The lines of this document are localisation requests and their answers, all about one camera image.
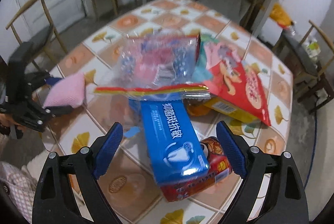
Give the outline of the yellow cardboard box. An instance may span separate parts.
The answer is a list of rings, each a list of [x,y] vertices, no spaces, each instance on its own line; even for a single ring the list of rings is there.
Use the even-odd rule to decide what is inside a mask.
[[[214,97],[210,100],[205,101],[203,105],[221,114],[224,114],[233,119],[239,120],[243,123],[251,123],[251,122],[260,121],[260,119],[258,119],[256,116],[218,97]]]

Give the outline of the pink sponge cloth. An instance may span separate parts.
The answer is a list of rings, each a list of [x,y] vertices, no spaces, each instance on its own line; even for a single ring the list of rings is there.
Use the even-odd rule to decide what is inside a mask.
[[[71,106],[78,108],[85,100],[85,77],[82,72],[72,74],[52,86],[43,108]]]

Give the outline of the blue toothpaste box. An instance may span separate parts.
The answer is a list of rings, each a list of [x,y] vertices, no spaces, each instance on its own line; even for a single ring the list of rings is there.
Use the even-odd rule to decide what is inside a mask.
[[[151,168],[159,186],[207,175],[209,162],[181,100],[142,101],[140,111]]]

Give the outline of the red snack bag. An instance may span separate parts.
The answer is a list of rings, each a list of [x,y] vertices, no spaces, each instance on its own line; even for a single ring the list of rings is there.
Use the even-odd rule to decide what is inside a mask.
[[[198,63],[207,71],[202,83],[208,88],[210,99],[221,98],[271,125],[262,82],[239,56],[236,46],[223,40],[201,43]]]

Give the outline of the clear candy plastic bag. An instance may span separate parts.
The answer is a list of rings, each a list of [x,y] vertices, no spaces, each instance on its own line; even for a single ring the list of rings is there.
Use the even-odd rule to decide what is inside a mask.
[[[133,100],[206,98],[208,87],[194,76],[199,51],[198,36],[127,37],[116,64],[94,93]]]

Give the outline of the wooden chair near door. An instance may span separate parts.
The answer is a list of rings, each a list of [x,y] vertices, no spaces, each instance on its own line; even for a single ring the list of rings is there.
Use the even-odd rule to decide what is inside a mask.
[[[37,24],[28,23],[26,16],[28,11],[32,11],[37,14]],[[35,59],[41,53],[45,53],[54,64],[57,63],[54,54],[50,50],[50,46],[52,45],[52,40],[54,37],[58,41],[58,44],[60,45],[63,52],[68,54],[68,50],[60,37],[54,20],[50,15],[50,11],[46,6],[45,0],[28,0],[23,6],[19,8],[19,10],[5,26],[6,30],[11,29],[18,44],[22,45],[25,44],[26,41],[23,41],[19,36],[14,24],[20,17],[22,17],[27,22],[27,26],[32,33],[28,40],[28,42],[32,43],[32,51],[28,62],[32,62],[35,68],[39,69]]]

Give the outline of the wooden chair black seat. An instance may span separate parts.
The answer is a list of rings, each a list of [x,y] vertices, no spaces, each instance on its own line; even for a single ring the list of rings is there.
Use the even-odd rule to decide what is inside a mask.
[[[317,91],[324,90],[327,94],[327,98],[320,104],[309,110],[309,114],[313,114],[327,103],[333,100],[333,83],[326,77],[326,70],[333,64],[333,57],[324,65],[320,61],[313,62],[309,57],[307,51],[302,44],[306,42],[306,39],[311,35],[313,30],[319,33],[320,37],[324,40],[329,50],[333,52],[333,41],[326,35],[326,33],[318,27],[313,21],[309,20],[310,28],[300,41],[284,29],[277,43],[272,48],[272,52],[279,56],[284,48],[288,48],[289,53],[293,56],[293,63],[297,68],[292,68],[291,72],[294,75],[294,84],[302,84],[302,88],[298,91],[300,96],[297,98],[297,102],[301,103],[305,99],[316,96]]]

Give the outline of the yellow plastic bag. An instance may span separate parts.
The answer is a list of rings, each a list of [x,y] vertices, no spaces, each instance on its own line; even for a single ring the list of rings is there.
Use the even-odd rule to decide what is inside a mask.
[[[276,22],[281,28],[287,28],[292,25],[293,21],[290,18],[289,14],[284,10],[284,8],[275,3],[269,17]]]

